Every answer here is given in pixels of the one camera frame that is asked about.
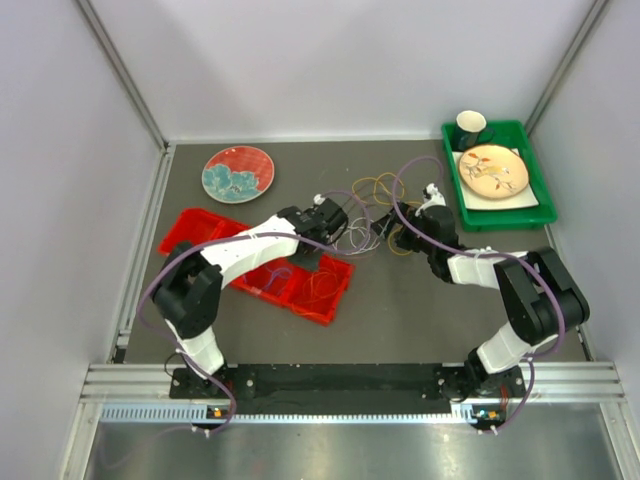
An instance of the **black mug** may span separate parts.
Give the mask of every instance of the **black mug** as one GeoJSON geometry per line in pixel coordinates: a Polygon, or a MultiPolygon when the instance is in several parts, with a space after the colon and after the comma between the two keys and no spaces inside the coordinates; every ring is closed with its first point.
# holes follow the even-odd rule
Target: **black mug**
{"type": "Polygon", "coordinates": [[[489,143],[495,133],[493,128],[487,128],[487,120],[481,113],[465,110],[456,117],[451,146],[455,152],[464,152],[481,143],[489,143]],[[489,137],[480,139],[485,132],[489,133],[489,137]]]}

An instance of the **white panel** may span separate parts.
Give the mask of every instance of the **white panel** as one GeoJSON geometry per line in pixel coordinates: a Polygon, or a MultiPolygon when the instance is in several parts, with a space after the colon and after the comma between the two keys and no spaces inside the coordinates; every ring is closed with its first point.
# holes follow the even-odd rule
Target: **white panel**
{"type": "Polygon", "coordinates": [[[0,477],[51,479],[158,152],[71,1],[4,2],[0,58],[0,477]]]}
{"type": "Polygon", "coordinates": [[[640,3],[618,0],[534,135],[558,207],[553,227],[591,304],[597,352],[640,420],[640,3]]]}
{"type": "Polygon", "coordinates": [[[591,0],[94,0],[171,139],[411,138],[525,120],[591,0]]]}

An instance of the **green plastic bin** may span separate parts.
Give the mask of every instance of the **green plastic bin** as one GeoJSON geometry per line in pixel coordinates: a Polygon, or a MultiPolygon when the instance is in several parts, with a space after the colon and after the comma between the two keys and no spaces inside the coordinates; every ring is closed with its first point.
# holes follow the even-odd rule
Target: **green plastic bin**
{"type": "Polygon", "coordinates": [[[451,178],[458,196],[458,204],[462,215],[462,227],[468,232],[486,232],[495,230],[523,230],[541,228],[548,223],[557,220],[558,214],[553,205],[551,195],[538,166],[538,161],[533,153],[527,134],[522,123],[517,120],[504,120],[489,122],[488,126],[495,130],[495,136],[491,143],[508,148],[517,148],[529,170],[529,183],[540,205],[515,210],[467,210],[462,199],[460,188],[460,176],[458,167],[451,150],[451,137],[455,123],[442,125],[444,149],[451,167],[451,178]]]}

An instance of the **red basket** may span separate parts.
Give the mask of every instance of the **red basket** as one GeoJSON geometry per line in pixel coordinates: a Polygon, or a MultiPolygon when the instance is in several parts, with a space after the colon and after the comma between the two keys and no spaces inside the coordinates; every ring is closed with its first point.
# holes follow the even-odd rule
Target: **red basket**
{"type": "MultiPolygon", "coordinates": [[[[168,255],[180,242],[190,241],[197,245],[232,237],[248,228],[201,208],[190,208],[180,214],[160,243],[158,252],[168,255]]],[[[285,258],[278,258],[236,278],[231,286],[321,325],[329,325],[354,269],[355,266],[327,255],[320,258],[317,272],[309,272],[285,258]]]]}

